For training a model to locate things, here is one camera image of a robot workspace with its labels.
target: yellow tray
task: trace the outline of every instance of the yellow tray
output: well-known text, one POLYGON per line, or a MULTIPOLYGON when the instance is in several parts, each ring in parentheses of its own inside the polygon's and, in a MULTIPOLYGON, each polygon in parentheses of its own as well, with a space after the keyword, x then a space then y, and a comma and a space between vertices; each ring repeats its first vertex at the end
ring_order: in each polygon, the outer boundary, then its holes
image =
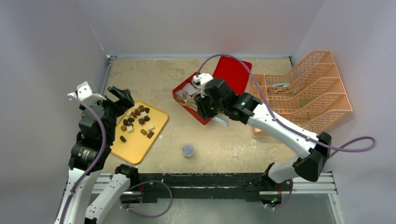
POLYGON ((142 101, 135 101, 135 105, 143 105, 144 107, 150 108, 150 112, 148 113, 150 121, 146 122, 144 125, 141 125, 139 124, 138 119, 142 117, 137 116, 137 118, 133 122, 134 130, 130 133, 128 131, 123 132, 121 130, 121 126, 123 125, 122 121, 128 118, 128 116, 124 114, 117 123, 117 126, 115 128, 115 140, 113 143, 114 145, 111 146, 112 153, 132 164, 138 164, 141 162, 144 155, 150 149, 151 145, 156 140, 169 118, 168 114, 164 111, 161 111, 160 109, 155 108, 142 101), (147 138, 146 135, 140 133, 141 129, 146 130, 148 133, 149 131, 147 130, 147 127, 150 125, 155 126, 155 129, 153 130, 154 135, 151 137, 151 139, 147 138), (121 141, 121 135, 124 136, 125 139, 127 139, 126 142, 121 141))

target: red lid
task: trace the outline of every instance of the red lid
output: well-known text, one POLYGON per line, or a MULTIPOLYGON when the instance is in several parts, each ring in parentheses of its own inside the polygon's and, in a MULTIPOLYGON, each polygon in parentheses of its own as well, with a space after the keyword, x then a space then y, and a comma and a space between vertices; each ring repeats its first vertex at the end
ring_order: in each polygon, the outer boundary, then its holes
MULTIPOLYGON (((249 69, 252 69, 251 63, 243 62, 249 69)), ((213 73, 213 77, 224 79, 236 94, 241 94, 245 91, 248 84, 249 72, 237 60, 222 56, 213 73)))

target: white wall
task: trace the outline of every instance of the white wall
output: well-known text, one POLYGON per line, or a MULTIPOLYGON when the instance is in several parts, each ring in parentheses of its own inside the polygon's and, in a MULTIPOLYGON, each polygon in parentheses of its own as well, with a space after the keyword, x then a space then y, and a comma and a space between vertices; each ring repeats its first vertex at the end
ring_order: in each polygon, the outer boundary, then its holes
POLYGON ((54 223, 81 112, 107 58, 77 0, 0 1, 0 223, 54 223))
POLYGON ((326 0, 293 57, 296 64, 314 49, 333 51, 354 109, 331 132, 333 145, 362 135, 378 140, 371 152, 329 161, 348 224, 396 223, 395 11, 391 0, 326 0))
POLYGON ((324 0, 79 0, 107 54, 291 56, 324 0))

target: peach colored organizer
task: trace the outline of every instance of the peach colored organizer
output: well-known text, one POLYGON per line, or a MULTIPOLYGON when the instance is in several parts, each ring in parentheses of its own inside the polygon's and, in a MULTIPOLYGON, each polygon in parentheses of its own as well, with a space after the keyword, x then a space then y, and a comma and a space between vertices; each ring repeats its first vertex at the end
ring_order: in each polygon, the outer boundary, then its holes
POLYGON ((169 118, 168 114, 164 111, 161 111, 160 109, 142 101, 135 101, 135 104, 150 108, 150 112, 148 113, 150 121, 146 122, 144 125, 140 125, 138 119, 141 118, 141 116, 138 116, 133 122, 134 130, 130 133, 128 131, 123 132, 120 128, 123 125, 122 121, 123 119, 128 118, 128 116, 124 114, 117 123, 115 129, 114 145, 111 146, 112 153, 132 164, 138 164, 141 162, 144 155, 150 149, 151 145, 154 143, 169 118), (155 126, 155 129, 153 130, 154 135, 151 137, 151 139, 140 133, 141 129, 144 129, 148 132, 147 127, 150 125, 155 126), (122 142, 120 140, 121 135, 127 139, 126 142, 122 142))
MULTIPOLYGON (((352 112, 334 58, 328 50, 311 52, 284 75, 255 74, 255 77, 271 109, 309 131, 318 134, 326 131, 352 112), (272 86, 276 83, 290 85, 272 86)), ((262 100, 253 81, 250 86, 251 93, 262 100)), ((257 128, 254 133, 266 134, 257 128)))

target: gray floor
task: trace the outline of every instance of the gray floor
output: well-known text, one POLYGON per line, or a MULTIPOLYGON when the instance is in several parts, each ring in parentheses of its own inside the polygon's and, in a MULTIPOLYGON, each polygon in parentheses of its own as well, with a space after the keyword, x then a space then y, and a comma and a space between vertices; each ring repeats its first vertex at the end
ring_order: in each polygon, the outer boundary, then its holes
MULTIPOLYGON (((165 210, 169 199, 140 204, 135 211, 156 215, 165 210)), ((244 200, 176 199, 171 209, 158 218, 142 218, 116 203, 104 224, 335 224, 327 195, 292 195, 289 202, 274 212, 261 203, 244 200)))

